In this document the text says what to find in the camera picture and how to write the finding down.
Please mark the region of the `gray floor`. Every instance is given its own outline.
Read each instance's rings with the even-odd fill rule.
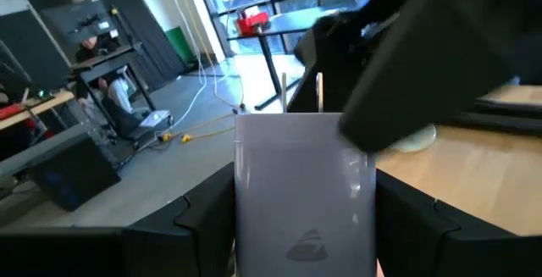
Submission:
[[[302,67],[291,56],[276,56],[277,70],[287,72],[289,77],[302,74]],[[239,103],[244,92],[244,103],[252,107],[273,94],[271,81],[261,56],[237,58],[215,69],[218,74],[236,77],[219,78],[217,93],[226,101]],[[240,77],[243,82],[241,92]],[[159,108],[172,111],[178,119],[188,108],[192,98],[201,88],[197,76],[184,76],[154,92],[152,99]],[[176,127],[183,131],[218,116],[231,113],[231,107],[214,95],[212,78],[195,101],[192,110]],[[280,102],[269,106],[264,113],[278,113]],[[234,117],[189,132],[200,135],[233,126]],[[168,202],[189,191],[216,170],[233,161],[232,130],[216,136],[198,139],[186,144],[175,142],[168,151],[157,153],[150,150],[140,152],[121,171],[120,183],[107,189],[85,203],[73,213],[45,202],[34,208],[8,227],[36,226],[125,226],[136,222]]]

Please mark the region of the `logo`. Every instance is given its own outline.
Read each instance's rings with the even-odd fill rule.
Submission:
[[[327,257],[328,253],[317,230],[306,232],[286,254],[286,258],[297,262],[316,262]]]

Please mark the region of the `green panel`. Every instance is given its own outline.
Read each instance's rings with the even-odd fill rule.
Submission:
[[[166,31],[166,36],[183,61],[189,63],[194,60],[194,53],[190,49],[190,46],[188,46],[188,42],[180,27],[175,27],[172,30]]]

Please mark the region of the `concrete floor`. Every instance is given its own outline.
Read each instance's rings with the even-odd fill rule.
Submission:
[[[278,73],[286,72],[293,78],[302,75],[303,68],[292,56],[274,57]],[[215,67],[218,78],[217,93],[226,101],[241,102],[243,82],[244,103],[248,109],[273,95],[273,87],[263,56],[240,56],[235,62]],[[195,101],[192,110],[176,127],[176,131],[198,125],[218,116],[231,113],[231,107],[214,96],[214,83],[207,78],[207,85]],[[155,91],[152,99],[158,108],[169,109],[179,119],[192,98],[201,88],[196,76],[183,76],[177,81]],[[263,111],[279,113],[280,102]],[[190,132],[199,135],[222,130],[234,124],[234,117]],[[117,185],[100,193],[89,202],[69,213],[45,202],[34,208],[8,227],[37,226],[126,226],[160,209],[196,186],[216,170],[233,161],[232,130],[216,136],[194,140],[187,144],[175,142],[163,153],[145,150],[125,166]]]

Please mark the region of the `wooden table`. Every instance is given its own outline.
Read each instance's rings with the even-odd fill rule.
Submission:
[[[40,104],[38,106],[35,106],[31,109],[31,111],[35,114],[41,114],[43,112],[46,112],[47,110],[54,108],[60,104],[63,104],[65,102],[68,102],[69,100],[74,98],[74,94],[71,91],[60,91],[57,94],[54,95],[54,98],[44,102],[43,104]],[[12,117],[9,117],[4,120],[0,120],[0,130],[3,130],[10,125],[15,125],[25,119],[30,118],[30,113],[24,111],[21,113],[18,113]]]
[[[542,87],[510,86],[489,97],[542,104]],[[383,154],[377,166],[505,230],[542,235],[542,139],[440,126],[430,148]]]

